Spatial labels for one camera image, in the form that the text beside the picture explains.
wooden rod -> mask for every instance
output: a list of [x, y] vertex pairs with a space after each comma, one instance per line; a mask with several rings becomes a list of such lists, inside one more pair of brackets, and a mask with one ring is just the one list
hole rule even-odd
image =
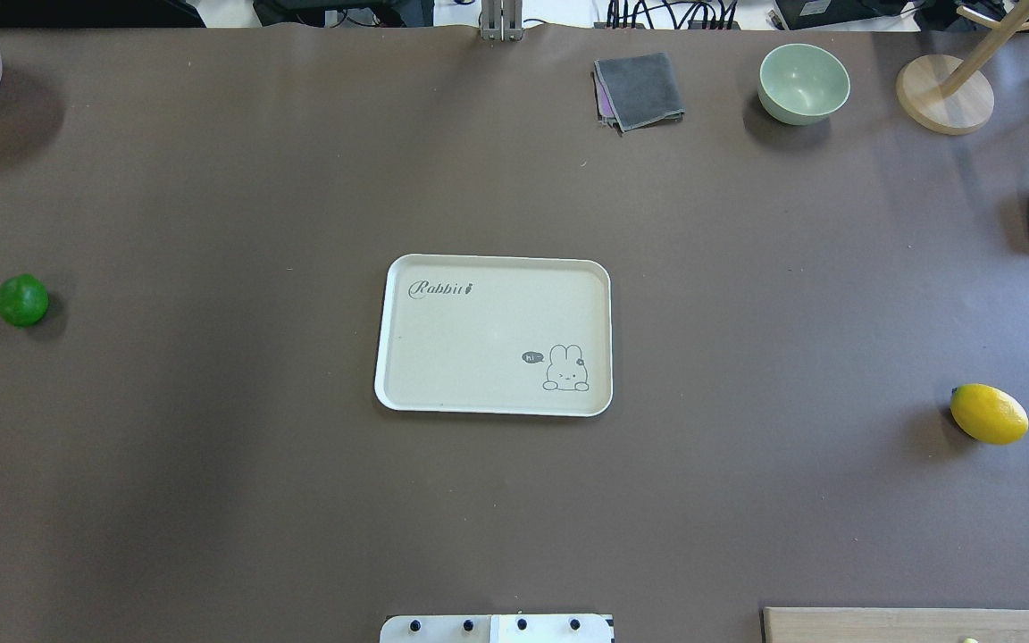
[[[984, 13], [975, 11], [966, 4], [960, 4], [959, 7], [956, 8], [955, 12], [959, 13], [960, 16], [967, 17], [967, 20], [971, 21], [973, 24], [984, 25], [987, 29], [999, 29], [999, 21], [995, 20], [995, 17], [985, 16]], [[1019, 31], [1028, 30], [1029, 22], [1022, 24], [1019, 28]]]
[[964, 82], [967, 82], [967, 78], [970, 78], [971, 74], [979, 71], [981, 66], [987, 65], [987, 61], [992, 60], [995, 51], [1007, 41], [1008, 37], [1014, 36], [1014, 33], [1019, 31], [1028, 17], [1029, 0], [1021, 0], [1020, 3], [1016, 4], [1016, 8], [1003, 17], [999, 28], [988, 33], [987, 37], [979, 42], [971, 56], [960, 63], [951, 76], [947, 77], [947, 80], [939, 85], [939, 93], [944, 94], [944, 98], [955, 94], [960, 86], [963, 86]]

metal bracket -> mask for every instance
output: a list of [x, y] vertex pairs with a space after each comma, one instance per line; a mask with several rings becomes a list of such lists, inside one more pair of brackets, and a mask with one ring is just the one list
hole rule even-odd
[[397, 615], [380, 643], [613, 643], [611, 614]]
[[478, 33], [483, 40], [523, 40], [523, 0], [483, 0]]

green bowl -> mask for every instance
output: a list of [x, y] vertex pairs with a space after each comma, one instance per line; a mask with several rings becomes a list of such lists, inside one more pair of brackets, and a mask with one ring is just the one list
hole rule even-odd
[[813, 44], [781, 44], [760, 62], [756, 95], [773, 118], [789, 126], [824, 120], [849, 99], [849, 73]]

wooden board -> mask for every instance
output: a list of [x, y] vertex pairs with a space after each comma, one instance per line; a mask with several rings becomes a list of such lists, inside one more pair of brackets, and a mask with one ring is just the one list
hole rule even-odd
[[1029, 610], [765, 607], [765, 643], [1029, 643]]
[[951, 136], [987, 126], [995, 111], [995, 92], [983, 73], [972, 73], [953, 94], [944, 92], [944, 82], [962, 64], [959, 58], [932, 53], [899, 70], [895, 97], [908, 115], [927, 130]]

round wooden base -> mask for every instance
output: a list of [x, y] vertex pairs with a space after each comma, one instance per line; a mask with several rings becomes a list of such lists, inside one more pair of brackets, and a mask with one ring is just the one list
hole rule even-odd
[[939, 134], [971, 134], [992, 118], [995, 92], [983, 73], [971, 74], [950, 97], [939, 85], [963, 63], [959, 58], [931, 55], [916, 58], [899, 70], [895, 94], [899, 105], [920, 126]]

